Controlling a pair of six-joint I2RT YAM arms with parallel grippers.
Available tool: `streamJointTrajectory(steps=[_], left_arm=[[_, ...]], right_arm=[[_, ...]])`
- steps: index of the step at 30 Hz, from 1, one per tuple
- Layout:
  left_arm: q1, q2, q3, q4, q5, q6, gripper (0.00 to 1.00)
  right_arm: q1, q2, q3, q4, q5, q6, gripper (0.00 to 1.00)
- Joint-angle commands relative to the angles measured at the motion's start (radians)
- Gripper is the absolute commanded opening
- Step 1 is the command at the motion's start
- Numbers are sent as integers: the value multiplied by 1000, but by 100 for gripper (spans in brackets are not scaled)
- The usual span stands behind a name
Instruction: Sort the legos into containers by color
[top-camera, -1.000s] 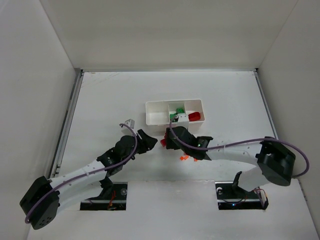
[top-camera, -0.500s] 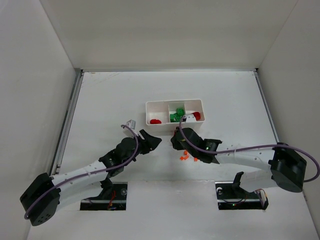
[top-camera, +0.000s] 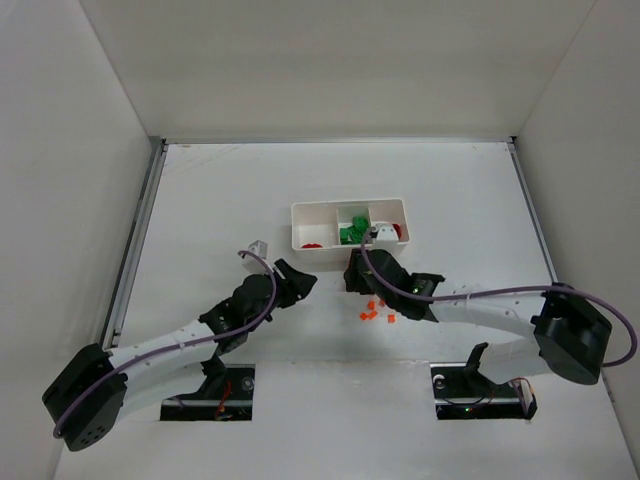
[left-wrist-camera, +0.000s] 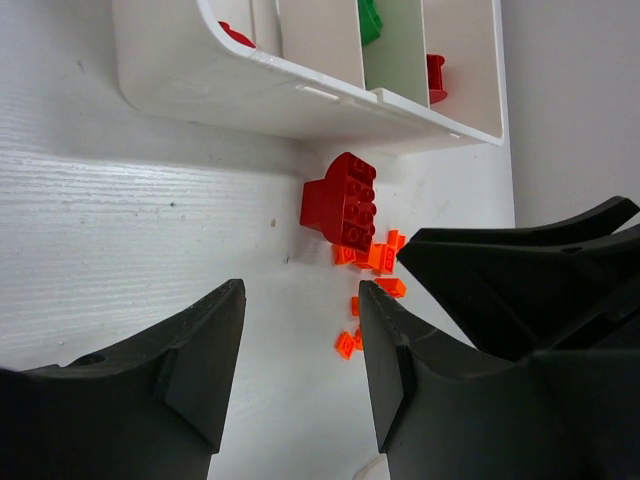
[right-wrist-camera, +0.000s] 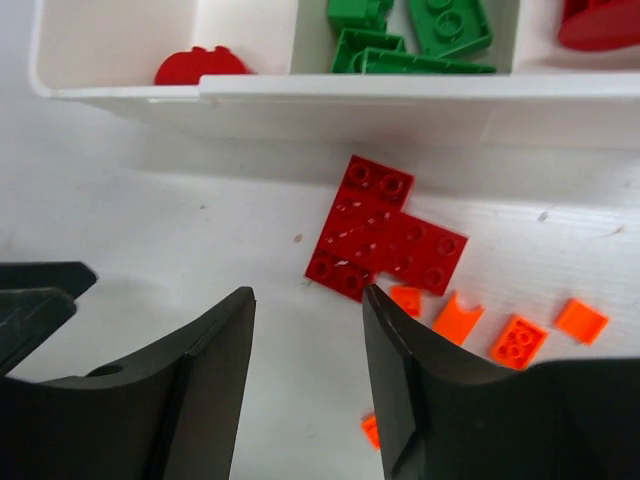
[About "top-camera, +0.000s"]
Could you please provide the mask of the green lego brick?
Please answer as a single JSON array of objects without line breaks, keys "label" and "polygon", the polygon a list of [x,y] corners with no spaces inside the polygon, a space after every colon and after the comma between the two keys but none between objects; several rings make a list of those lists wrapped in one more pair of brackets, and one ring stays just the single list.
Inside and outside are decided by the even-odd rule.
[{"label": "green lego brick", "polygon": [[356,243],[360,243],[370,227],[369,220],[366,216],[354,216],[352,226],[349,228],[350,237]]}]

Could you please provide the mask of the red rounded lego brick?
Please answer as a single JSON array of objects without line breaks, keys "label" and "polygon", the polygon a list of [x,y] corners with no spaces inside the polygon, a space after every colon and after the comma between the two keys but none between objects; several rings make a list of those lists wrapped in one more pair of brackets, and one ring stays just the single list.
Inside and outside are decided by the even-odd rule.
[{"label": "red rounded lego brick", "polygon": [[401,242],[402,241],[402,230],[401,230],[401,226],[399,224],[391,224],[391,228],[392,228],[392,232],[394,234],[394,238],[397,242]]}]

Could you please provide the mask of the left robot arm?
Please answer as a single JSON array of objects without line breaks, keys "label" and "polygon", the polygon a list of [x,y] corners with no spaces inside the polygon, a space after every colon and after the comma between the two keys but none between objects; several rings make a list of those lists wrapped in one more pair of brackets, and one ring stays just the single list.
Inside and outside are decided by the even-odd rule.
[{"label": "left robot arm", "polygon": [[318,279],[279,259],[177,330],[124,348],[82,347],[42,395],[52,435],[77,452],[149,404],[197,392],[222,374],[221,356],[244,344],[277,309],[306,299]]}]

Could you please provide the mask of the white three-compartment container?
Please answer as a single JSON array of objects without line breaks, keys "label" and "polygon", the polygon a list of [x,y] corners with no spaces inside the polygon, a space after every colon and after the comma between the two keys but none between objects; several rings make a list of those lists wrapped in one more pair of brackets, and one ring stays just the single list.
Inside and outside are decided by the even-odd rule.
[{"label": "white three-compartment container", "polygon": [[[329,264],[347,261],[357,245],[341,245],[339,231],[352,226],[354,216],[366,216],[370,227],[377,223],[399,224],[402,241],[396,244],[367,241],[397,255],[410,243],[411,236],[404,202],[398,198],[360,199],[297,203],[291,207],[291,245],[303,262]],[[322,249],[302,249],[306,243],[319,243]]]}]

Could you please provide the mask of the green lego plate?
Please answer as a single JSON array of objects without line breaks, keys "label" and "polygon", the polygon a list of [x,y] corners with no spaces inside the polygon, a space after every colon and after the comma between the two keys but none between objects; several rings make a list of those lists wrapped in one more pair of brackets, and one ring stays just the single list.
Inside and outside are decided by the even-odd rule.
[{"label": "green lego plate", "polygon": [[366,230],[357,229],[354,225],[341,228],[339,231],[339,240],[341,245],[357,245],[362,242]]}]

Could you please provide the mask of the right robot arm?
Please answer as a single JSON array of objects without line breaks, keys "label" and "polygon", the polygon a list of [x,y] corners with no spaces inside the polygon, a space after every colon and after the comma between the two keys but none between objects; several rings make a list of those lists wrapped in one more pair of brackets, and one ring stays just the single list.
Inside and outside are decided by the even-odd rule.
[{"label": "right robot arm", "polygon": [[410,273],[381,249],[352,250],[344,281],[348,292],[376,295],[410,320],[466,323],[515,335],[506,343],[476,344],[466,362],[469,375],[495,384],[549,372],[581,385],[599,380],[612,325],[564,285],[481,298],[478,286]]}]

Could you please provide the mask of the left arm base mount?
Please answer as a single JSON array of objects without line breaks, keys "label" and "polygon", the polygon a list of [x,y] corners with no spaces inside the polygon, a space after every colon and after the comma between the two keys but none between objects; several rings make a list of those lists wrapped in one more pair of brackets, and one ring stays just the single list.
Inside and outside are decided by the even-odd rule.
[{"label": "left arm base mount", "polygon": [[166,399],[162,422],[245,422],[253,417],[255,364],[225,365],[219,361],[200,388]]}]

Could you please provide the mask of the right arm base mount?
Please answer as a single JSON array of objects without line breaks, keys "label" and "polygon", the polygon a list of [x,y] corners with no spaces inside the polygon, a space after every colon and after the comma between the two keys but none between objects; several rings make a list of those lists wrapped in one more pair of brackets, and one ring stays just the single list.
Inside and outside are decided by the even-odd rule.
[{"label": "right arm base mount", "polygon": [[528,379],[516,377],[495,384],[479,373],[480,357],[487,347],[486,342],[476,345],[465,363],[430,365],[438,420],[534,418],[538,402]]}]

